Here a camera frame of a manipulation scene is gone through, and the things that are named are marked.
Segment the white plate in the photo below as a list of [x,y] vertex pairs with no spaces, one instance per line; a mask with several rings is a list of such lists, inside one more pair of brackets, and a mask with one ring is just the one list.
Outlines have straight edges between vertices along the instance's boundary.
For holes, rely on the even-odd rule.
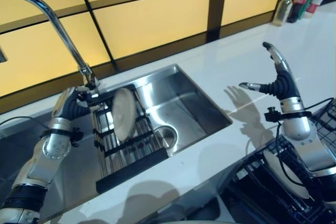
[[119,89],[115,94],[112,106],[114,132],[119,141],[125,141],[134,134],[135,101],[128,89]]
[[[273,154],[272,152],[268,150],[263,151],[263,155],[265,157],[265,160],[268,164],[269,169],[271,172],[277,177],[279,182],[285,187],[287,191],[289,191],[291,194],[301,198],[301,199],[309,199],[309,193],[307,189],[303,186],[296,185],[292,183],[283,173],[281,166],[280,166],[280,160],[279,158]],[[295,175],[295,173],[284,163],[283,167],[287,173],[287,175],[294,180],[295,182],[301,183],[301,180],[298,178],[298,176]]]

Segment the dishwasher rack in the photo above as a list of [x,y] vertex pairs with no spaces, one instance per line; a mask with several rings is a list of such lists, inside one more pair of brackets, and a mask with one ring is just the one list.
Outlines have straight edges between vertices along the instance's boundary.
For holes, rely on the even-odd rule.
[[124,88],[132,91],[137,116],[132,138],[119,141],[114,132],[112,101],[116,90],[100,95],[90,106],[100,104],[103,108],[92,115],[95,147],[101,164],[102,178],[96,182],[96,190],[103,193],[131,177],[168,158],[152,127],[134,85]]
[[[335,100],[315,113],[311,120],[317,127],[320,139],[325,141],[331,149],[336,150]],[[230,190],[238,191],[238,195],[242,195],[243,198],[255,199],[256,196],[253,194],[256,193],[244,188],[244,186],[248,185],[245,184],[246,181],[253,183],[262,195],[259,195],[259,197],[269,197],[272,199],[265,201],[257,199],[256,201],[264,204],[265,207],[268,204],[276,206],[276,211],[282,212],[278,217],[284,218],[282,221],[286,221],[286,223],[336,223],[334,222],[335,216],[324,207],[317,185],[310,179],[309,174],[303,167],[302,161],[296,155],[294,147],[282,136],[279,136],[278,141],[281,159],[300,178],[311,197],[309,199],[301,199],[287,192],[284,186],[278,182],[277,178],[268,169],[262,152],[269,150],[277,154],[275,140],[270,141],[264,148],[254,152],[243,161],[241,169],[233,179]]]

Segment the stainless steel sink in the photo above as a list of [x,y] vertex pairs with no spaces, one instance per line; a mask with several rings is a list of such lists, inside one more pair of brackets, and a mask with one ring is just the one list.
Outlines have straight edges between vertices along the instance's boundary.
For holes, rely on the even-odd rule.
[[[168,156],[173,156],[231,124],[228,117],[177,65],[109,87],[106,93],[130,84],[135,86],[155,135],[166,147]],[[39,119],[48,123],[50,112],[41,115]],[[85,132],[85,137],[79,147],[73,148],[62,163],[41,211],[44,219],[69,210],[97,195],[96,181],[101,178],[101,164],[97,149],[93,145],[95,138],[92,134],[91,118],[86,116],[78,119],[74,125]],[[12,152],[11,155],[15,155],[20,148],[33,153],[40,132],[41,128],[30,121],[2,130],[0,137],[3,139],[0,141],[11,142],[16,147],[2,148],[1,154]],[[2,161],[8,165],[0,166],[0,182],[2,169],[12,171],[10,176],[4,178],[11,183],[29,157],[30,155],[27,155],[27,158],[20,162],[11,163],[8,155],[8,160]]]
[[231,124],[176,65],[132,84],[169,156]]

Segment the faucet spout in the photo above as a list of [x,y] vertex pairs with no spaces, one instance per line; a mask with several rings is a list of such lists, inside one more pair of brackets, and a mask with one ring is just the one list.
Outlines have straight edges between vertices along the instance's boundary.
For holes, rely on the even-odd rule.
[[85,85],[93,90],[96,88],[99,84],[97,78],[95,77],[95,74],[92,72],[91,68],[88,64],[84,62],[82,57],[80,56],[77,48],[74,46],[73,42],[71,41],[69,35],[65,31],[63,25],[57,18],[55,12],[48,6],[43,0],[25,0],[27,2],[32,3],[37,8],[39,8],[50,20],[52,26],[58,33],[58,35],[63,40],[64,44],[68,48],[69,52],[72,54],[73,58],[75,59],[79,72],[84,77],[84,83]]

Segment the sink drain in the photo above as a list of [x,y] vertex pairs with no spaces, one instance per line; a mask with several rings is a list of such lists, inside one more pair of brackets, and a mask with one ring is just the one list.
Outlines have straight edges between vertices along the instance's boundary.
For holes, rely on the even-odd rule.
[[165,148],[173,147],[177,141],[176,130],[170,126],[160,126],[154,130],[157,139]]

